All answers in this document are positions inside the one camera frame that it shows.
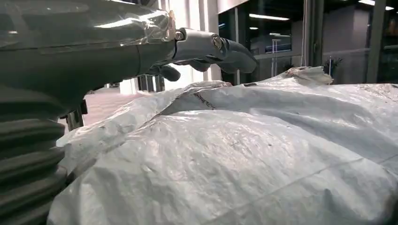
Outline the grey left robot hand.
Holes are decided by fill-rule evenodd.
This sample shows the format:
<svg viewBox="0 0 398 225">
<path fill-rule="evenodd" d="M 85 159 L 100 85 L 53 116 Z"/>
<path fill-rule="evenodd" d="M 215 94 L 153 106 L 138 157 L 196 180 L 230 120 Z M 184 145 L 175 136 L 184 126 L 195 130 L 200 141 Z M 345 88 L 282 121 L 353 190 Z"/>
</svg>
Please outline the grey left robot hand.
<svg viewBox="0 0 398 225">
<path fill-rule="evenodd" d="M 107 83 L 212 64 L 253 72 L 256 59 L 215 33 L 176 28 L 172 12 L 121 0 L 3 0 L 0 118 L 54 118 Z"/>
</svg>

